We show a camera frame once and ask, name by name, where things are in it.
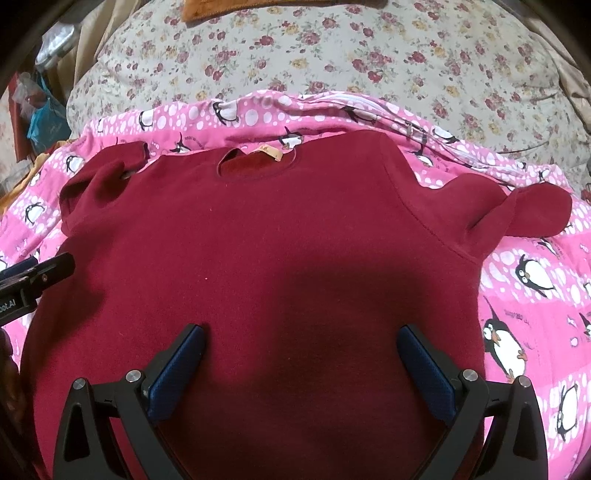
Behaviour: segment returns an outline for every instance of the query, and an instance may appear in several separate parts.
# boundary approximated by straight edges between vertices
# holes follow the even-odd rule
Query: floral pattern
[[[347,90],[396,102],[458,138],[587,177],[589,136],[542,45],[488,0],[389,0],[242,10],[180,22],[152,0],[111,37],[68,104],[74,132],[99,116],[257,89]]]

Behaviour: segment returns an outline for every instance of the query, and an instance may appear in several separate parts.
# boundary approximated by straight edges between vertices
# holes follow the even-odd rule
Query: red rose print
[[[282,81],[274,78],[271,80],[271,83],[269,83],[269,90],[275,90],[276,92],[285,92],[287,90],[287,87]]]
[[[270,37],[269,35],[263,35],[259,41],[261,42],[261,45],[273,45],[275,43],[273,37]]]
[[[307,91],[308,93],[311,93],[313,95],[315,93],[322,93],[324,92],[324,90],[325,88],[323,82],[310,82]]]
[[[415,61],[417,63],[425,63],[425,55],[423,55],[421,52],[419,51],[414,51],[412,55],[409,56],[408,58],[410,61]]]
[[[447,118],[447,110],[441,104],[441,102],[433,102],[433,113],[437,115],[439,118]]]
[[[462,50],[460,52],[460,58],[462,59],[462,62],[472,65],[470,55],[468,54],[468,52],[466,50]]]
[[[365,63],[363,63],[363,60],[361,59],[354,59],[354,61],[351,63],[353,64],[353,68],[358,72],[364,73],[368,70],[368,68],[365,66]]]
[[[368,79],[374,83],[379,83],[379,81],[382,79],[382,76],[374,72],[373,70],[370,70],[368,72]]]
[[[189,52],[188,51],[182,51],[177,56],[177,62],[178,63],[185,63],[187,61],[188,57],[189,57]]]
[[[316,32],[307,31],[301,37],[301,40],[306,45],[316,45],[320,41],[320,35]]]
[[[322,21],[322,26],[324,28],[334,28],[334,27],[336,27],[336,25],[337,25],[336,21],[332,18],[325,18]]]
[[[398,17],[395,17],[390,12],[382,12],[380,17],[382,20],[389,24],[395,24],[398,21]]]
[[[230,59],[230,52],[227,50],[222,50],[217,52],[216,61],[218,63],[226,63]]]

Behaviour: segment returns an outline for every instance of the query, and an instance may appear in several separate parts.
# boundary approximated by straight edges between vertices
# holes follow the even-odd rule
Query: clothing label
[[[281,150],[266,144],[254,149],[253,152],[264,152],[275,161],[281,161],[283,157],[283,152]]]

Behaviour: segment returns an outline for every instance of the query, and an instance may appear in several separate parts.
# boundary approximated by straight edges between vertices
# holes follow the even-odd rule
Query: red sweater
[[[22,360],[43,460],[75,378],[118,380],[195,322],[207,352],[161,425],[193,478],[410,478],[443,425],[402,366],[398,329],[417,324],[482,374],[482,261],[504,235],[559,233],[569,194],[507,196],[474,174],[426,189],[372,131],[226,168],[258,158],[239,155],[222,175],[230,150],[121,180],[147,155],[117,145],[62,191],[76,272],[43,295]]]

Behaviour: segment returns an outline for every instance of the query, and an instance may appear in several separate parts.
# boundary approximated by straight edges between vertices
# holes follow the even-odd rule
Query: penguin cartoon
[[[304,136],[299,132],[290,132],[285,128],[285,135],[279,137],[279,143],[285,148],[295,148],[296,145],[301,145],[304,142]]]
[[[34,187],[37,184],[37,182],[39,181],[40,178],[41,178],[41,170],[39,170],[37,173],[35,173],[33,175],[33,178],[29,182],[29,186]]]
[[[152,108],[151,110],[140,112],[138,123],[139,127],[142,129],[142,132],[152,129],[154,126],[154,109]]]
[[[513,383],[516,377],[525,374],[527,354],[507,324],[499,320],[486,297],[485,300],[491,309],[491,318],[485,322],[482,328],[485,352],[492,355],[509,383]]]
[[[186,146],[183,144],[183,134],[180,134],[180,135],[181,135],[181,138],[180,138],[180,140],[179,140],[178,142],[176,142],[176,147],[174,147],[174,148],[171,150],[171,152],[172,152],[172,153],[187,153],[187,152],[190,152],[190,151],[191,151],[191,149],[190,149],[189,147],[186,147]]]
[[[564,385],[560,394],[560,405],[556,417],[556,432],[564,442],[566,442],[566,434],[577,426],[578,411],[579,385],[575,383],[568,390]]]
[[[544,298],[548,296],[544,290],[554,290],[552,280],[536,260],[526,260],[525,254],[521,255],[517,267],[515,267],[515,275],[517,279],[528,288],[535,290]]]
[[[344,106],[341,110],[349,115],[349,118],[356,124],[359,123],[359,120],[364,120],[372,125],[375,125],[375,122],[378,119],[378,116],[375,113],[370,113],[349,105]]]
[[[583,332],[589,340],[591,340],[591,323],[587,320],[587,317],[579,312],[581,316],[581,320],[583,321],[583,325],[585,325],[585,331]]]
[[[428,156],[424,154],[425,144],[421,143],[421,148],[419,148],[416,152],[413,152],[414,155],[423,162],[424,165],[427,167],[433,166],[433,160],[431,160]]]
[[[556,250],[554,249],[554,247],[552,246],[552,244],[548,241],[547,238],[543,238],[540,237],[540,241],[538,242],[538,245],[541,245],[542,247],[547,248],[548,250],[550,250],[550,253],[552,253],[555,257],[558,256],[558,253],[556,253]]]
[[[450,132],[437,126],[433,127],[433,130],[431,130],[431,134],[435,135],[436,137],[439,137],[447,145],[451,145],[452,143],[460,141],[458,138],[456,138],[455,135],[452,135]]]
[[[538,183],[543,183],[550,176],[550,170],[542,170],[538,172]]]
[[[70,155],[66,158],[66,171],[76,173],[84,163],[84,158],[78,155]]]
[[[45,207],[41,202],[32,203],[25,208],[25,221],[31,225],[35,225],[35,222],[43,212],[45,212]]]
[[[238,121],[238,101],[233,100],[231,102],[216,102],[213,105],[213,113],[216,114],[220,123],[225,127],[228,125],[227,122]]]

